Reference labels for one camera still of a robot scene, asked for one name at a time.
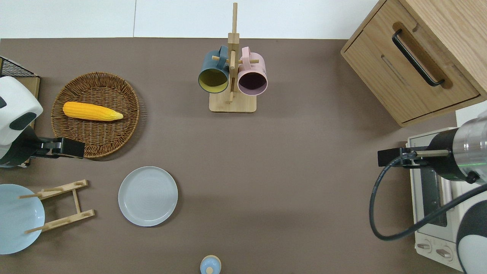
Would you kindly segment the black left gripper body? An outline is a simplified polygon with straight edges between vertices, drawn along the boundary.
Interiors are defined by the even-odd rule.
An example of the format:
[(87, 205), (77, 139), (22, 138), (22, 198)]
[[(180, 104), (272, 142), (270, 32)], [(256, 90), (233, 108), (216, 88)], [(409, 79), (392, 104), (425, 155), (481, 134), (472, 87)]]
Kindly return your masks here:
[(39, 138), (40, 143), (35, 151), (35, 158), (59, 158), (55, 153), (61, 147), (61, 138)]

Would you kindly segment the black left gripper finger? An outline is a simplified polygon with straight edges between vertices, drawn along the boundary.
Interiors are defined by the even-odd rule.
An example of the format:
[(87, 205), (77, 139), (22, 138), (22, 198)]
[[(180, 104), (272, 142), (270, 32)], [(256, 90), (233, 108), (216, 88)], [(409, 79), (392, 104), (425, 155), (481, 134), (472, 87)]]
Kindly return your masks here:
[(85, 144), (73, 139), (64, 137), (58, 138), (60, 142), (60, 151), (84, 151)]
[(84, 158), (84, 147), (63, 147), (57, 150), (57, 155), (68, 158)]

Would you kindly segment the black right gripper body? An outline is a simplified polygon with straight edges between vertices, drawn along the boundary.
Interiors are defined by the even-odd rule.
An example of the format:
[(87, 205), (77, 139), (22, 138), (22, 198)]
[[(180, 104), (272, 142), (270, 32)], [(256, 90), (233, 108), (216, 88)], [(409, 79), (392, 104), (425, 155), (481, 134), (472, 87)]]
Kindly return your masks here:
[(424, 151), (426, 147), (418, 147), (416, 149), (414, 148), (408, 148), (408, 147), (403, 147), (401, 148), (401, 155), (403, 156), (401, 160), (401, 166), (404, 168), (421, 168), (421, 167), (428, 167), (431, 166), (428, 161), (424, 160), (423, 158), (420, 158), (419, 156), (414, 156), (412, 158), (406, 158), (404, 155), (410, 154), (413, 151), (416, 151), (419, 149), (419, 151)]

